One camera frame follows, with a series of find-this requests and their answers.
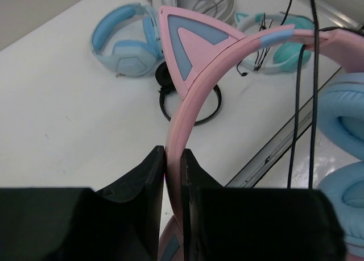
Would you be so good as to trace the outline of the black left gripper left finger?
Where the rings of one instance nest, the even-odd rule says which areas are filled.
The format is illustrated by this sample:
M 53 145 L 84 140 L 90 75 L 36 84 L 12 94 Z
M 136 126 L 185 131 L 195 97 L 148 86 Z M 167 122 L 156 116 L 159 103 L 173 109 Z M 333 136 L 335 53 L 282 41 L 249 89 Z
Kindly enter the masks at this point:
M 101 260 L 156 260 L 166 159 L 155 146 L 143 161 L 97 191 L 110 207 L 102 209 L 106 227 Z

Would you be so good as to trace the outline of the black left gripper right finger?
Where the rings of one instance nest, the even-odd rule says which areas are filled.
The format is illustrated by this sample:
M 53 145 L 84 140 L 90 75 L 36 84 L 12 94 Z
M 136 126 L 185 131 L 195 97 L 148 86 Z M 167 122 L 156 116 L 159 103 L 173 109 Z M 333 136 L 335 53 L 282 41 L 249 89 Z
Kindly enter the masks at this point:
M 204 189 L 222 185 L 198 163 L 192 150 L 185 149 L 181 157 L 181 199 L 183 204 L 184 260 L 206 260 Z

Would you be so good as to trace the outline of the pink blue cat-ear headphones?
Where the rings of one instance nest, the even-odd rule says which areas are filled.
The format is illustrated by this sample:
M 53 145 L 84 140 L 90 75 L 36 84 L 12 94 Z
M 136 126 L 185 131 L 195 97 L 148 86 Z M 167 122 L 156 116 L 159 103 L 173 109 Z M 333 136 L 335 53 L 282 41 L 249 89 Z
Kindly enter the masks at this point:
M 317 189 L 204 189 L 206 260 L 363 259 L 363 34 L 283 25 L 247 36 L 194 11 L 163 6 L 160 34 L 167 67 L 182 102 L 166 142 L 166 183 L 173 217 L 159 240 L 159 260 L 184 260 L 181 157 L 195 120 L 219 80 L 250 54 L 300 43 L 346 73 L 315 93 L 313 128 L 357 158 Z

